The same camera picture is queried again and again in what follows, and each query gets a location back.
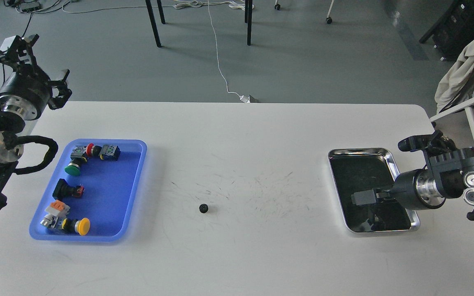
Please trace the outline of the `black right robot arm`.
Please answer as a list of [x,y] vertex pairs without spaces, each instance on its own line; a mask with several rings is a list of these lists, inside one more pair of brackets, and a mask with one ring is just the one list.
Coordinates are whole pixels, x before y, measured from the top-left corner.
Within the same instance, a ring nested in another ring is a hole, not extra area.
[[[399,174],[389,187],[354,193],[351,200],[355,205],[395,201],[408,210],[427,210],[462,197],[474,208],[474,147],[458,149],[440,130],[407,137],[397,147],[403,152],[423,152],[425,166]],[[474,221],[474,209],[467,219]]]

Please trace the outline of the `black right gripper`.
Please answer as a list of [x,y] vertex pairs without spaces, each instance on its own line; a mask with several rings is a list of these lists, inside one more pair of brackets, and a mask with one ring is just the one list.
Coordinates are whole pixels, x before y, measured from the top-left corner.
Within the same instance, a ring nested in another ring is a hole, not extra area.
[[373,188],[355,192],[351,195],[356,206],[383,204],[395,199],[408,210],[421,210],[422,204],[416,191],[416,180],[422,171],[408,171],[396,177],[391,189]]

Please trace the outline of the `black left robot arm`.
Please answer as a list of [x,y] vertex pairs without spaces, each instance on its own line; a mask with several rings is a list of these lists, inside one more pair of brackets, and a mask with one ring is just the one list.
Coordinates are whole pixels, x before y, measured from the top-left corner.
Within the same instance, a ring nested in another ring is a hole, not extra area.
[[[11,175],[43,170],[58,151],[58,144],[51,138],[22,135],[26,122],[39,119],[45,107],[64,107],[72,95],[67,85],[68,69],[62,71],[60,79],[51,79],[38,66],[33,54],[38,38],[37,34],[10,36],[0,47],[0,64],[13,70],[0,88],[0,210],[7,204],[2,190]],[[47,146],[48,150],[39,164],[19,168],[23,146],[28,143]]]

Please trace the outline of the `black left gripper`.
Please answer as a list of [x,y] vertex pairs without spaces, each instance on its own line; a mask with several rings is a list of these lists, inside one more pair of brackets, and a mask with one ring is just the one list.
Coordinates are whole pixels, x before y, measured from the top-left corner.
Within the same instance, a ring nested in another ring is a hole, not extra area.
[[[0,88],[0,109],[15,112],[23,120],[37,120],[47,103],[52,110],[64,107],[73,93],[67,84],[69,69],[61,71],[60,79],[50,80],[50,87],[34,79],[40,76],[33,54],[33,46],[38,39],[39,35],[15,35],[4,39],[0,46],[0,64],[13,70]],[[52,95],[51,89],[58,90],[58,95]]]

